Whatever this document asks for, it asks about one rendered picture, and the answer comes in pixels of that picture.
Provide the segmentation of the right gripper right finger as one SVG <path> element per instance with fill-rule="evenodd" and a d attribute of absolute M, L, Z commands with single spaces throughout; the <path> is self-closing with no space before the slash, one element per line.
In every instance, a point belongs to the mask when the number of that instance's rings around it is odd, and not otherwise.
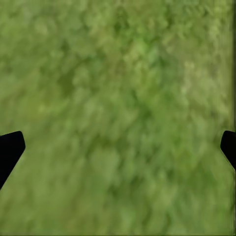
<path fill-rule="evenodd" d="M 236 133 L 225 131 L 222 136 L 220 147 L 236 170 Z"/>

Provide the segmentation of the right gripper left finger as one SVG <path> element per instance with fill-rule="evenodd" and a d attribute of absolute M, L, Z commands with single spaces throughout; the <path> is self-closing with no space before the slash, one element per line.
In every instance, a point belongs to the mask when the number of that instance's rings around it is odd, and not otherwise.
<path fill-rule="evenodd" d="M 25 140 L 21 131 L 0 136 L 0 189 L 3 187 L 25 148 Z"/>

